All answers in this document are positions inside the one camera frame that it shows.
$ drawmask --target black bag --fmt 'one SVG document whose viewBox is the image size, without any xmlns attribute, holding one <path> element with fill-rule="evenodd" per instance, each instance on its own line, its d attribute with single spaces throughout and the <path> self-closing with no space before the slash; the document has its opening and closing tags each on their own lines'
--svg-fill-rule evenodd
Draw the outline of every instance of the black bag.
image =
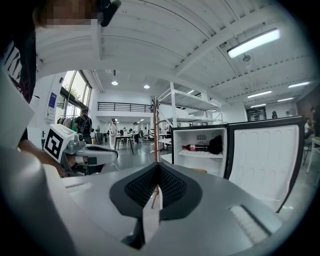
<svg viewBox="0 0 320 256">
<path fill-rule="evenodd" d="M 223 151 L 223 143 L 221 135 L 210 140 L 208 151 L 214 155 L 218 155 Z"/>
</svg>

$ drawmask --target mini fridge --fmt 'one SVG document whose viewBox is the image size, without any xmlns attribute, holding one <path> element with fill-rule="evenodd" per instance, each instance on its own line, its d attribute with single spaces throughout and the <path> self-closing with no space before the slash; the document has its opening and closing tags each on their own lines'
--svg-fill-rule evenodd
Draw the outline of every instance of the mini fridge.
<svg viewBox="0 0 320 256">
<path fill-rule="evenodd" d="M 220 154 L 182 150 L 221 135 Z M 227 179 L 278 212 L 296 181 L 304 148 L 302 116 L 173 129 L 172 163 Z"/>
</svg>

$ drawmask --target railing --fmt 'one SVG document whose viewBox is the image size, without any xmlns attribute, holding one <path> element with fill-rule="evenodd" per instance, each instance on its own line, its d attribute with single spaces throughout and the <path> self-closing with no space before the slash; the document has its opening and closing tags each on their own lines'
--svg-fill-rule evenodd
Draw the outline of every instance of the railing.
<svg viewBox="0 0 320 256">
<path fill-rule="evenodd" d="M 98 102 L 98 111 L 153 112 L 153 106 L 134 103 Z"/>
</svg>

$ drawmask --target cola bottle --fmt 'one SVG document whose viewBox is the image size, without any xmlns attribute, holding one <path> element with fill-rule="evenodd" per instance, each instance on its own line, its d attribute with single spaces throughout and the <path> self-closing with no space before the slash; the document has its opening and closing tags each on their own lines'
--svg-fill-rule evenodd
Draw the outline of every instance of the cola bottle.
<svg viewBox="0 0 320 256">
<path fill-rule="evenodd" d="M 207 145 L 197 145 L 197 144 L 189 144 L 186 146 L 182 146 L 183 150 L 189 150 L 189 151 L 208 151 L 208 146 Z"/>
</svg>

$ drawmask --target door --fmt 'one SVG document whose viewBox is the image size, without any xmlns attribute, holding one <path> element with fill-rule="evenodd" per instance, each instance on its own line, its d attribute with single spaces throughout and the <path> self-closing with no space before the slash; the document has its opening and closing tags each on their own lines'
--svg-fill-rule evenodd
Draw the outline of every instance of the door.
<svg viewBox="0 0 320 256">
<path fill-rule="evenodd" d="M 300 169 L 302 116 L 230 124 L 228 137 L 225 178 L 278 212 Z"/>
</svg>

